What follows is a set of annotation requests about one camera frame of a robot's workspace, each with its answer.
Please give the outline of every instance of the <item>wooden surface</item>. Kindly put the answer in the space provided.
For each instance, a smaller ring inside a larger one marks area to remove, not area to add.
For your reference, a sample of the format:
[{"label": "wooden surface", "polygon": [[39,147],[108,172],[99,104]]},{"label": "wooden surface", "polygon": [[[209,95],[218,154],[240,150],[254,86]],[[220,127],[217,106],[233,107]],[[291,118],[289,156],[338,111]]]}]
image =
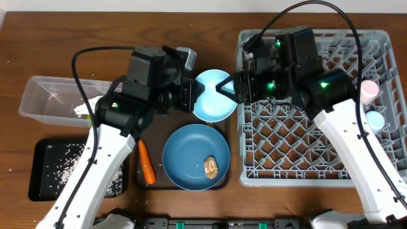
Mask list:
[{"label": "wooden surface", "polygon": [[[266,13],[7,13],[0,33],[0,228],[34,228],[52,202],[27,197],[34,146],[42,138],[87,135],[86,129],[44,125],[18,114],[27,80],[33,75],[72,77],[71,59],[82,48],[103,45],[187,46],[198,53],[195,73],[235,67],[235,46],[243,29],[260,29]],[[390,34],[398,70],[407,85],[407,15],[350,15],[358,29]],[[291,14],[275,28],[311,25],[347,29],[335,14]],[[130,53],[108,51],[79,58],[80,78],[113,80],[126,74]],[[219,191],[148,191],[133,184],[104,200],[98,216],[127,207],[137,217],[272,218],[304,216],[325,208],[362,213],[353,188],[246,188],[238,181],[236,114],[231,117],[231,181]]]}]

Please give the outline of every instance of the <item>dish rack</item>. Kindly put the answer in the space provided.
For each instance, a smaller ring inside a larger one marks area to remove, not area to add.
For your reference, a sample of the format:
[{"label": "dish rack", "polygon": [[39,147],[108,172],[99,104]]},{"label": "dish rack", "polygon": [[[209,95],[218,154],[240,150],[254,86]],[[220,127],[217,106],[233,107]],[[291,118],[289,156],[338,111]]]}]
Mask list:
[{"label": "dish rack", "polygon": [[[240,32],[236,49],[238,71],[254,67],[242,50],[260,30]],[[272,57],[275,33],[263,36]],[[378,111],[386,120],[376,134],[394,168],[406,181],[406,103],[400,84],[389,35],[385,31],[357,31],[362,44],[362,77],[376,82],[380,93],[364,107]],[[341,68],[356,85],[357,48],[352,31],[314,30],[318,54],[324,68]],[[276,65],[273,58],[258,61],[258,69]],[[290,102],[291,98],[276,102]],[[302,111],[276,106],[267,99],[238,105],[240,182],[244,186],[325,186],[353,187],[338,154],[325,135]]]}]

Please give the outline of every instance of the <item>plastic bin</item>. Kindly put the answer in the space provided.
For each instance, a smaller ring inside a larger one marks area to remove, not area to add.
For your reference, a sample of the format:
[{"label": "plastic bin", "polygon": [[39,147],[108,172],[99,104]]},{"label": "plastic bin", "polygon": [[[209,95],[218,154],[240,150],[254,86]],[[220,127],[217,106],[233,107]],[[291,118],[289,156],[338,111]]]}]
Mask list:
[{"label": "plastic bin", "polygon": [[[260,30],[240,32],[236,49],[238,71],[254,67],[245,57],[242,42]],[[275,33],[267,30],[263,39],[276,57]],[[362,44],[364,79],[376,82],[380,92],[364,107],[378,111],[386,124],[376,134],[390,161],[404,180],[407,178],[407,112],[389,35],[385,31],[357,31]],[[357,50],[351,31],[314,30],[318,54],[324,68],[341,68],[356,84]],[[258,62],[258,69],[277,65],[270,58]],[[304,112],[268,100],[238,105],[240,182],[244,186],[354,186],[332,144]]]},{"label": "plastic bin", "polygon": [[[80,81],[88,99],[104,95],[111,84],[99,80]],[[74,112],[74,108],[82,104],[73,78],[33,76],[28,80],[18,112],[45,124],[90,127],[87,115],[78,117]]]}]

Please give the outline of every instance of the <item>carrot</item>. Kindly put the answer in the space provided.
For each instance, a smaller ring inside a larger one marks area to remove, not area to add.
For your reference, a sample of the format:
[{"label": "carrot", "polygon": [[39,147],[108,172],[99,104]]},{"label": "carrot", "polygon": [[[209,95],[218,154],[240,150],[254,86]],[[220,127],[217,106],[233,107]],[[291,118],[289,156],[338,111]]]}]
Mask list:
[{"label": "carrot", "polygon": [[156,181],[155,173],[148,157],[146,145],[142,140],[139,141],[139,154],[144,179],[147,184],[154,184]]}]

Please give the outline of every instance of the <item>blue bowl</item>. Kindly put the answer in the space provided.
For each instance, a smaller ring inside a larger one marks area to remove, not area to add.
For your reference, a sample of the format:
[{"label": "blue bowl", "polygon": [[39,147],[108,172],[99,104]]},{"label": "blue bowl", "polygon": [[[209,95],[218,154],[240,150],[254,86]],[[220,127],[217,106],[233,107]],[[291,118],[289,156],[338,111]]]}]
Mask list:
[{"label": "blue bowl", "polygon": [[[219,174],[205,176],[204,162],[214,157]],[[163,167],[170,180],[185,190],[200,191],[215,186],[229,169],[230,151],[224,137],[207,125],[192,124],[176,130],[163,151]]]},{"label": "blue bowl", "polygon": [[[203,121],[217,122],[229,117],[237,103],[216,91],[215,86],[229,77],[229,74],[217,69],[204,71],[195,79],[205,86],[205,91],[197,99],[193,113]],[[224,90],[234,93],[233,84],[227,83]]]}]

